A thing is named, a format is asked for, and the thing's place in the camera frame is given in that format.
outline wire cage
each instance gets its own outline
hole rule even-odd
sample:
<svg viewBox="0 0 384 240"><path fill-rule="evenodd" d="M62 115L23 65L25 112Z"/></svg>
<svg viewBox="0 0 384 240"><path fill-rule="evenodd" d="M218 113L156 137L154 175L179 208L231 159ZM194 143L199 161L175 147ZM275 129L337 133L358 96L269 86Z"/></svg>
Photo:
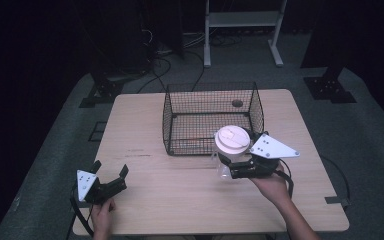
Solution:
<svg viewBox="0 0 384 240"><path fill-rule="evenodd" d="M163 141L168 155L211 155L214 134L227 125L264 131L255 82L167 86Z"/></svg>

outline human hand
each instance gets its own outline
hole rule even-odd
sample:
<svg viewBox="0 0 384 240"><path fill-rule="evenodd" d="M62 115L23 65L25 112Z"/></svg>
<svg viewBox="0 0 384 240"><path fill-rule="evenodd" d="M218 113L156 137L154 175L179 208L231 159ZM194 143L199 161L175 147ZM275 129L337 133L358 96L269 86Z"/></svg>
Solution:
<svg viewBox="0 0 384 240"><path fill-rule="evenodd" d="M115 202L113 198L108 199L102 206L93 205L92 207L92 222L93 222L93 239L104 240L108 239L111 233L111 214L110 210L115 209Z"/></svg>
<svg viewBox="0 0 384 240"><path fill-rule="evenodd" d="M283 166L279 163L276 170L283 172ZM270 177L250 178L250 180L257 186L261 194L276 206L284 201L291 200L285 179L276 173L273 173Z"/></svg>

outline white stand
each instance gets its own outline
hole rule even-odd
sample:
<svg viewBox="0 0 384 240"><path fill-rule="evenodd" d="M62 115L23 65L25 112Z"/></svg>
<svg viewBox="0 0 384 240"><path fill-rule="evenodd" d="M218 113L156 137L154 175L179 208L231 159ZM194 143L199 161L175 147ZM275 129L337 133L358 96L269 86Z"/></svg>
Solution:
<svg viewBox="0 0 384 240"><path fill-rule="evenodd" d="M206 2L205 10L205 45L204 67L211 67L210 27L258 27L275 26L273 39L268 41L277 67L283 66L283 61L277 50L276 43L282 26L287 0L282 0L279 11L266 12L213 12L210 13L210 0Z"/></svg>

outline dark background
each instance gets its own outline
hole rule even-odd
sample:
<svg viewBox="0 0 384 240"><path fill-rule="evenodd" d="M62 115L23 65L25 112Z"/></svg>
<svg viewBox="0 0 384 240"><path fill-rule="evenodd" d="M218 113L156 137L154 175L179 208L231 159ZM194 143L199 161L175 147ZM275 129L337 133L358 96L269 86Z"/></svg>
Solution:
<svg viewBox="0 0 384 240"><path fill-rule="evenodd" d="M96 2L83 3L93 6ZM132 4L136 1L122 2ZM155 26L158 16L152 16L151 11L158 10L156 2L140 2L145 6L142 17L150 27L158 27ZM182 0L179 7L171 8L180 10L178 20L185 31L203 30L204 2ZM212 7L217 10L223 3L214 1ZM76 4L85 6L81 1L0 0L0 221L74 85L92 67L108 67L101 50L110 58L111 53L123 51L117 45L98 51L96 43L90 41L91 36L96 36L86 34L85 29L94 27L96 21L102 19L90 15L85 21L84 16L89 15L82 16L79 8L75 8L79 6ZM264 1L248 0L235 2L231 10L276 6L273 1L264 4ZM123 28L123 24L116 22L110 25ZM180 26L178 22L173 25L174 30ZM345 58L346 67L366 82L384 109L384 1L326 0L323 6L315 0L289 1L282 31L309 30L314 32L302 66L325 67L338 56ZM137 44L137 39L126 38L129 35L126 32L114 35L114 31L110 28L109 32L97 33L97 36L105 36L103 40L119 37L126 41L126 45ZM162 33L156 37L164 39L167 36ZM113 60L119 61L119 68L132 70L129 67L150 58L143 50L139 51L143 57L136 60L128 57L131 52Z"/></svg>

